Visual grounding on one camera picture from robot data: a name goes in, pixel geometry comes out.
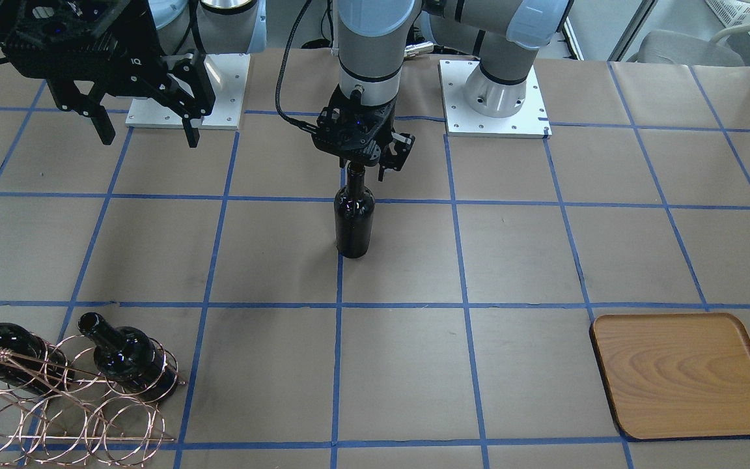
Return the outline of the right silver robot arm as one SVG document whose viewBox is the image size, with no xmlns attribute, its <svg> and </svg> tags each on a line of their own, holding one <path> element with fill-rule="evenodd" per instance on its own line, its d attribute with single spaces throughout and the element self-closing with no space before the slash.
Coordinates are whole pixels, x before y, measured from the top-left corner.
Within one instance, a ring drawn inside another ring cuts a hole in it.
<svg viewBox="0 0 750 469">
<path fill-rule="evenodd" d="M 258 1 L 189 1 L 189 36 L 158 29 L 148 1 L 0 1 L 4 57 L 47 83 L 57 109 L 89 119 L 104 145 L 116 136 L 104 96 L 151 98 L 178 115 L 190 147 L 195 121 L 216 104 L 209 53 L 247 53 Z"/>
</svg>

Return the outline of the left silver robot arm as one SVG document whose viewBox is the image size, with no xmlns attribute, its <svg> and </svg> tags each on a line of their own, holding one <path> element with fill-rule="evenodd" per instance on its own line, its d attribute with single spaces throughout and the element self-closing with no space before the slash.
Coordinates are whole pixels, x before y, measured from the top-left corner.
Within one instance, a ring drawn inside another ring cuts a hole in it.
<svg viewBox="0 0 750 469">
<path fill-rule="evenodd" d="M 366 168 L 404 166 L 415 139 L 394 128 L 408 35 L 418 27 L 431 44 L 473 58 L 466 76 L 447 86 L 470 124 L 512 122 L 529 105 L 538 52 L 563 26 L 571 1 L 342 1 L 339 85 L 316 124 L 318 150 L 339 158 L 350 183 Z"/>
</svg>

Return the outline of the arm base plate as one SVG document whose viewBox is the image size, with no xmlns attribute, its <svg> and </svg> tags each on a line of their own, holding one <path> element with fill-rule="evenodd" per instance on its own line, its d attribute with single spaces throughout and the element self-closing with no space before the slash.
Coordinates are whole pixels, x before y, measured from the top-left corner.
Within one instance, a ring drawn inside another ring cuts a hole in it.
<svg viewBox="0 0 750 469">
<path fill-rule="evenodd" d="M 439 73 L 447 133 L 462 137 L 551 136 L 534 69 L 525 81 L 493 82 L 478 61 L 441 60 Z"/>
<path fill-rule="evenodd" d="M 191 124 L 199 130 L 238 130 L 252 56 L 246 53 L 210 54 L 205 67 L 216 101 L 211 113 Z M 181 118 L 154 99 L 134 98 L 125 124 L 132 128 L 181 130 Z"/>
</svg>

